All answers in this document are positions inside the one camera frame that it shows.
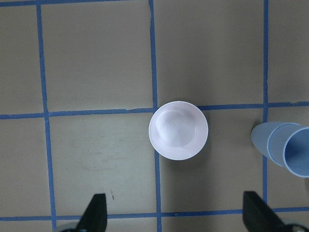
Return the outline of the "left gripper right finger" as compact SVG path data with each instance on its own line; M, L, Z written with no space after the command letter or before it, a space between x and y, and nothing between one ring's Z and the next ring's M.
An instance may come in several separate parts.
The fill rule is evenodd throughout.
M255 191L243 193L242 220L249 232L278 232L282 220Z

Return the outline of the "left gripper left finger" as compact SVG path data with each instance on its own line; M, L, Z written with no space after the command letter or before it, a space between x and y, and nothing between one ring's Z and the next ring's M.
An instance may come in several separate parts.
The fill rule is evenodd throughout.
M106 194L95 194L73 232L104 232L107 228Z

